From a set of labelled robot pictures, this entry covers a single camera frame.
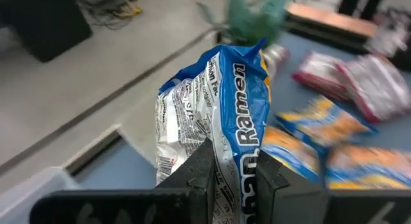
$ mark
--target blue table surface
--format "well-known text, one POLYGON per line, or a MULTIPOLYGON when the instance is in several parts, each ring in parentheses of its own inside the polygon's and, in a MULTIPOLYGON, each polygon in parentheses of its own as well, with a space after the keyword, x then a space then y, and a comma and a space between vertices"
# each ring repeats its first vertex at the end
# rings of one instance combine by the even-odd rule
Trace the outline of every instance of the blue table surface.
MULTIPOLYGON (((291 74, 298 70, 308 51, 317 51, 342 60, 352 60, 354 55, 312 40, 284 33, 279 44, 290 50, 290 59, 280 68, 271 84, 272 104, 268 124, 273 125, 274 114, 303 107, 319 94, 293 81, 291 74)), ((403 73, 408 85, 411 74, 403 73)), ((362 144, 409 150, 411 115, 379 123, 379 134, 364 140, 362 144)), ((155 186, 155 168, 124 140, 95 160, 77 176, 84 189, 151 189, 155 186)))

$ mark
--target red and white bag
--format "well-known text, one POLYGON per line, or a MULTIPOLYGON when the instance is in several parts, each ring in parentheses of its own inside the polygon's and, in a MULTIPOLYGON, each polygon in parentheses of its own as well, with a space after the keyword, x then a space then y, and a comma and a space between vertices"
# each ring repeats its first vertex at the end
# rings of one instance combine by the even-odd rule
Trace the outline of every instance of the red and white bag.
POLYGON ((336 64, 343 63, 335 57, 311 51, 301 64, 293 79, 327 96, 339 100, 349 100, 349 94, 338 79, 336 64))
POLYGON ((341 81, 368 122, 390 119, 411 110, 411 93, 399 71, 384 57, 360 56, 336 64, 341 81))

